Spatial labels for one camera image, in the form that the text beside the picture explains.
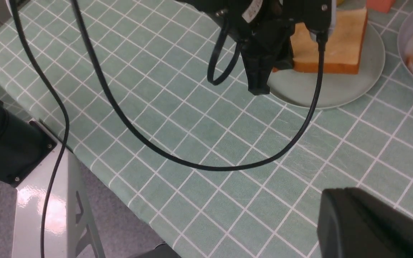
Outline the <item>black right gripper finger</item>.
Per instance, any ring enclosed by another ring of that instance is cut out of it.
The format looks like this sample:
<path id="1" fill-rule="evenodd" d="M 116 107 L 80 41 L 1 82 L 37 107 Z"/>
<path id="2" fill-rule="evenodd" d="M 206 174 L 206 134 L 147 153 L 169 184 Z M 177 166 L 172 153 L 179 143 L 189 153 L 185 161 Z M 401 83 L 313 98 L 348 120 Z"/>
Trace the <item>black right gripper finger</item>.
<path id="1" fill-rule="evenodd" d="M 362 189 L 325 189 L 317 227 L 323 258 L 413 258 L 413 219 Z"/>

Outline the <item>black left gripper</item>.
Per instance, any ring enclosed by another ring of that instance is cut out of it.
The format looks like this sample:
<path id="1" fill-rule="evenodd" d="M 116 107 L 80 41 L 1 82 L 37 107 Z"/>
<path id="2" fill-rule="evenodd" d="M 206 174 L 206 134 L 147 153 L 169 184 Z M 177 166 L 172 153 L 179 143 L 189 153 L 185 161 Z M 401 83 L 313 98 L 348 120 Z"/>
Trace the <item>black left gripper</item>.
<path id="1" fill-rule="evenodd" d="M 248 90 L 253 95 L 270 93 L 267 81 L 274 68 L 294 67 L 290 37 L 296 24 L 305 24 L 312 40 L 323 43 L 336 24 L 335 0 L 186 0 L 185 3 L 208 15 L 221 28 L 208 64 L 208 81 L 213 85 L 223 83 L 242 57 Z M 214 78 L 228 37 L 236 42 L 234 55 L 224 72 Z"/>

